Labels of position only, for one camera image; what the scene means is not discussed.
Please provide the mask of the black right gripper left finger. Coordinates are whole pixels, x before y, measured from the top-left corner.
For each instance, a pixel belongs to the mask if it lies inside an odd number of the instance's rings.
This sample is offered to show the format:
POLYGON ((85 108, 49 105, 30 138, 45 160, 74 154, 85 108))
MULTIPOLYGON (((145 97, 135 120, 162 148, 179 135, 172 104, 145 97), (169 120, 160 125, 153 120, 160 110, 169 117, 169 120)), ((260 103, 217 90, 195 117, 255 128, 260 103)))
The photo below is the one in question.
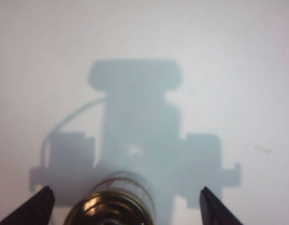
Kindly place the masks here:
POLYGON ((54 192, 45 186, 1 220, 0 225, 48 225, 54 204, 54 192))

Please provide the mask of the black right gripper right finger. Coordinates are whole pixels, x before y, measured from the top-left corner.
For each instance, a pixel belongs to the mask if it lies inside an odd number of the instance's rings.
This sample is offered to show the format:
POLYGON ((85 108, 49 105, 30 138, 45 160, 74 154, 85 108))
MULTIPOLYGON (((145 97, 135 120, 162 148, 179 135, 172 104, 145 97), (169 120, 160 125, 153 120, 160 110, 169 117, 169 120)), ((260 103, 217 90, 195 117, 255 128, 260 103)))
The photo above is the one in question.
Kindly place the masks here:
POLYGON ((242 225, 243 223, 207 187, 200 192, 203 225, 242 225))

